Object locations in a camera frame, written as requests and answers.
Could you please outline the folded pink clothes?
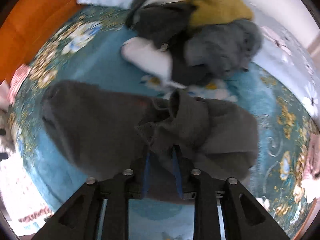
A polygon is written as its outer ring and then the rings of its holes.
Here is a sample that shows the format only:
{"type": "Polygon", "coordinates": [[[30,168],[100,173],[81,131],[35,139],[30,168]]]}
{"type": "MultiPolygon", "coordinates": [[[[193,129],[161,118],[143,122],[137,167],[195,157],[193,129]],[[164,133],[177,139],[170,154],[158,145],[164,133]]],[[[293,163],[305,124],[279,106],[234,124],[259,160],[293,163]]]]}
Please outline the folded pink clothes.
{"type": "Polygon", "coordinates": [[[305,170],[313,179],[319,179],[319,134],[310,134],[305,170]]]}

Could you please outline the pink knitted cloth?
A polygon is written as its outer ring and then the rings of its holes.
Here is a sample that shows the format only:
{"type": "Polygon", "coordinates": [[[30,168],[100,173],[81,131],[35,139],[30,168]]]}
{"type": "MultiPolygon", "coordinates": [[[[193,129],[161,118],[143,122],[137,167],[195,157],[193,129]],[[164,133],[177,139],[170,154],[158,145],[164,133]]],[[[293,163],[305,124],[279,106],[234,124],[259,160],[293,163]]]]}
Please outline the pink knitted cloth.
{"type": "Polygon", "coordinates": [[[31,68],[28,65],[22,64],[14,73],[10,84],[6,80],[1,83],[1,110],[7,112],[9,106],[14,104],[15,97],[30,71],[31,68]]]}

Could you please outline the teal floral bedspread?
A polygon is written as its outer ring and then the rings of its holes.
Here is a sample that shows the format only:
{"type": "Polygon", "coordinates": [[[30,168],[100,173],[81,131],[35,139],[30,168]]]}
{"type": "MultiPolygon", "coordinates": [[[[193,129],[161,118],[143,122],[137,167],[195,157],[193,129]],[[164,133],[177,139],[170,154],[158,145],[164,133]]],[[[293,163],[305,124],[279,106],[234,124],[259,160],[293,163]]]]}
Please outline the teal floral bedspread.
{"type": "MultiPolygon", "coordinates": [[[[187,92],[225,99],[255,115],[259,125],[259,157],[251,168],[249,190],[290,238],[312,210],[301,188],[310,136],[318,133],[319,94],[311,77],[313,63],[296,39],[274,19],[255,10],[264,41],[246,73],[187,92]]],[[[121,45],[134,33],[123,25],[126,11],[86,7],[68,20],[31,62],[10,110],[10,125],[23,166],[33,181],[35,202],[56,211],[85,181],[85,175],[56,149],[40,122],[44,89],[71,79],[106,90],[168,98],[170,88],[121,58],[121,45]]]]}

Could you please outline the mustard yellow garment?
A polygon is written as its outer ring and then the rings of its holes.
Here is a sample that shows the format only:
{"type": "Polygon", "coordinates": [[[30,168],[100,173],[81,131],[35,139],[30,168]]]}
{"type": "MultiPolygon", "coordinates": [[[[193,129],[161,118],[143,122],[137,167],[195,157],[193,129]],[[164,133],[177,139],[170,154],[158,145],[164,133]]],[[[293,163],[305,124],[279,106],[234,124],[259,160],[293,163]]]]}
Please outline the mustard yellow garment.
{"type": "Polygon", "coordinates": [[[253,11],[243,0],[184,0],[195,7],[189,19],[189,27],[211,24],[227,24],[235,20],[253,20],[253,11]]]}

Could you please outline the black white garment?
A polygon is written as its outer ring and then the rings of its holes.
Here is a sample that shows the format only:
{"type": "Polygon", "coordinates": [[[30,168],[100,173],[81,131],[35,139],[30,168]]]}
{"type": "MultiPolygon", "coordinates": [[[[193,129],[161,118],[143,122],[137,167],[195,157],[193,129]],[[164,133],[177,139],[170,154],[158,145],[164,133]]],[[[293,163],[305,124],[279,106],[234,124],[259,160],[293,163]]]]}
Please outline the black white garment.
{"type": "Polygon", "coordinates": [[[158,78],[162,85],[205,85],[212,75],[204,64],[189,67],[184,46],[191,39],[188,23],[193,5],[184,0],[133,0],[125,25],[137,35],[125,41],[127,62],[158,78]]]}

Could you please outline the orange wooden headboard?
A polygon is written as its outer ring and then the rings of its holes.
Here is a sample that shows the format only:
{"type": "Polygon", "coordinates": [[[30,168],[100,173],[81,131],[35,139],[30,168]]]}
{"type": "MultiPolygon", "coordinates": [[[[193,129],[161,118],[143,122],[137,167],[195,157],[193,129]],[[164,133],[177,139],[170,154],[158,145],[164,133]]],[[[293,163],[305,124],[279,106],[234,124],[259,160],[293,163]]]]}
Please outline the orange wooden headboard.
{"type": "Polygon", "coordinates": [[[18,0],[1,26],[1,80],[10,81],[80,9],[76,0],[18,0]]]}

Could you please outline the light blue floral duvet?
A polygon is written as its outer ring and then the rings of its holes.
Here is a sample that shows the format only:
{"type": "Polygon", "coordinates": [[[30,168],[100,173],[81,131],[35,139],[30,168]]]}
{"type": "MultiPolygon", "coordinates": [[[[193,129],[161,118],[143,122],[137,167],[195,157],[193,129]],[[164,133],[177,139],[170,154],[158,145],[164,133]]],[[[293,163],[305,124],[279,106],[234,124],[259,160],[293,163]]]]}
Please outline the light blue floral duvet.
{"type": "MultiPolygon", "coordinates": [[[[133,0],[76,0],[79,4],[129,8],[133,0]]],[[[254,63],[282,82],[319,124],[319,70],[307,47],[319,34],[301,0],[243,0],[264,37],[254,63]]]]}

